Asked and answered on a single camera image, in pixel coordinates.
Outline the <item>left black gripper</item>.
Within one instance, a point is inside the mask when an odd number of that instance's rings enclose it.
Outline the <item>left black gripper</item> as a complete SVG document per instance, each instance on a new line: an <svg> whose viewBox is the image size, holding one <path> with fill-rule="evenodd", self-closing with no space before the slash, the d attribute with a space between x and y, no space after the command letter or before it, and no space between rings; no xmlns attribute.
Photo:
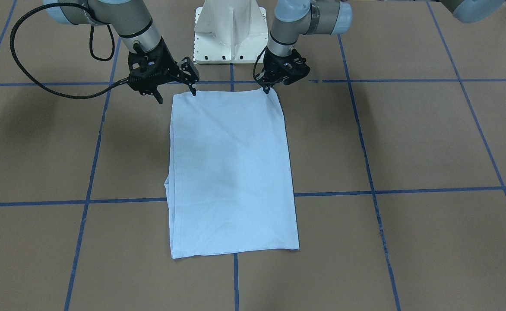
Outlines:
<svg viewBox="0 0 506 311"><path fill-rule="evenodd" d="M273 85L277 83L290 85L297 81L296 72L293 69L296 65L294 59L293 52L287 56L278 56L266 48L263 56L262 78L259 80L265 94L268 95Z"/></svg>

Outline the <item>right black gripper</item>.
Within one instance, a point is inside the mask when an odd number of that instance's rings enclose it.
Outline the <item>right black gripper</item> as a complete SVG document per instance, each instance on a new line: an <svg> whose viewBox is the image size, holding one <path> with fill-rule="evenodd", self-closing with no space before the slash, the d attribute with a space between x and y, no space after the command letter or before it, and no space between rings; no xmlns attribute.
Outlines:
<svg viewBox="0 0 506 311"><path fill-rule="evenodd" d="M164 103L157 87L165 83L179 82L188 86L192 96L196 96L196 83L200 81L199 71L190 57L184 57L176 63L164 41L146 52L139 41L134 41L136 53L130 52L127 63L129 76L127 84L141 95L151 95L159 105Z"/></svg>

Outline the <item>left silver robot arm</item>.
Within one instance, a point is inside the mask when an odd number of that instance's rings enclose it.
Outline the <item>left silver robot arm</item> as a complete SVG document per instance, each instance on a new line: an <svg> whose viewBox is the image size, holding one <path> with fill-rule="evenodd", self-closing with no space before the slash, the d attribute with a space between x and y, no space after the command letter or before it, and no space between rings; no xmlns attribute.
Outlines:
<svg viewBox="0 0 506 311"><path fill-rule="evenodd" d="M259 54L260 73L253 78L265 94L277 84L290 85L310 73L295 45L301 35L338 35L352 24L352 6L339 0L279 0L267 46Z"/></svg>

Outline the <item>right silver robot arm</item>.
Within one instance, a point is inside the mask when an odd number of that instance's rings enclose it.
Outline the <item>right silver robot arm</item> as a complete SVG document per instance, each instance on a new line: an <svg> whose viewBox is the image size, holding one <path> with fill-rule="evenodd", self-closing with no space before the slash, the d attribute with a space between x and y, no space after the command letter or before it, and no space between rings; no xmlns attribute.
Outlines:
<svg viewBox="0 0 506 311"><path fill-rule="evenodd" d="M198 70L189 57L175 61L142 0L44 0L52 19L62 24L112 26L129 49L129 76L123 79L141 95L162 104L158 86L184 83L196 95Z"/></svg>

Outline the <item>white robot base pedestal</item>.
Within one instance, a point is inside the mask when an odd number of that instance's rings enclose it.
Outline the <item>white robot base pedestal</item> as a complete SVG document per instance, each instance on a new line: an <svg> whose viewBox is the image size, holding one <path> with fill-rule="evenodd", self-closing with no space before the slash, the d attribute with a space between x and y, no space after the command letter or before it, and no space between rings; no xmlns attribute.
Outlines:
<svg viewBox="0 0 506 311"><path fill-rule="evenodd" d="M256 0L206 0L194 17L197 64L255 63L267 45L266 10Z"/></svg>

